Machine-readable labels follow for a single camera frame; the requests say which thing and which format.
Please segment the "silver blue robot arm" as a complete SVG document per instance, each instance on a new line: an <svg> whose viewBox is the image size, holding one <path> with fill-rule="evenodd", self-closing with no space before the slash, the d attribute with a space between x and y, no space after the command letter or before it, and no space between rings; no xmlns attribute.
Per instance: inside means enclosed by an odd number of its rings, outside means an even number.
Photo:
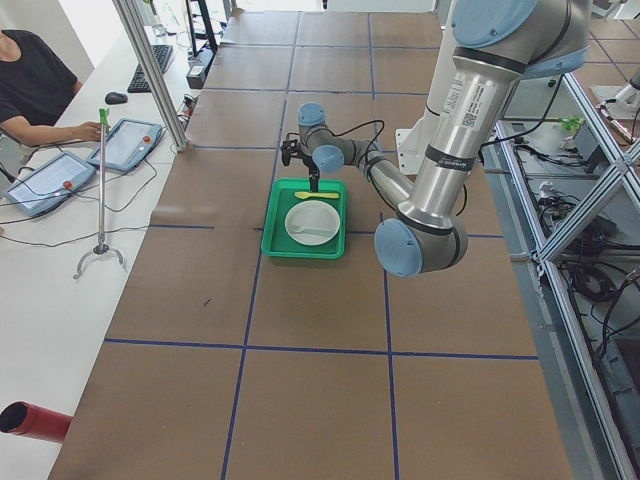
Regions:
<svg viewBox="0 0 640 480"><path fill-rule="evenodd" d="M371 142L342 139L314 102L297 113L297 150L323 173L354 166L394 209L376 229L379 263L398 277L444 270L468 241L454 206L482 144L517 83L579 68L588 49L589 1L455 1L423 117L411 130L421 159L407 178Z"/></svg>

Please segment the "person's hand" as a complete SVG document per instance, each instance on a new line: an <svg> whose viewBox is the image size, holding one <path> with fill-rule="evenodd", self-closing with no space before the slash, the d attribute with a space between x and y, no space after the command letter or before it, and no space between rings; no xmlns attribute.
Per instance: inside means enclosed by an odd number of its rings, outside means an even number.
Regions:
<svg viewBox="0 0 640 480"><path fill-rule="evenodd" d="M97 142L101 138L102 125L97 122L88 121L73 126L71 130L71 135L74 140Z"/></svg>

